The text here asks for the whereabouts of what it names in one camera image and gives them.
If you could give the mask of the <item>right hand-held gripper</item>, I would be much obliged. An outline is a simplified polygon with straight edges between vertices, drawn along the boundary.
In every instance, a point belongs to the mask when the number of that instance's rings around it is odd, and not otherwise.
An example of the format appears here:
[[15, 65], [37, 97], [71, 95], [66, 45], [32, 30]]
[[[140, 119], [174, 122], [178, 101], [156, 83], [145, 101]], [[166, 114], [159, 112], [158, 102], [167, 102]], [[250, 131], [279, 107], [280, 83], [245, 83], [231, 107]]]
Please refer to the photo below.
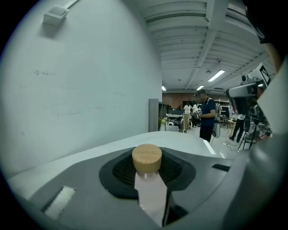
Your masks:
[[288, 61], [271, 78], [260, 63], [240, 86], [227, 89], [227, 97], [238, 113], [266, 119], [273, 133], [288, 132]]

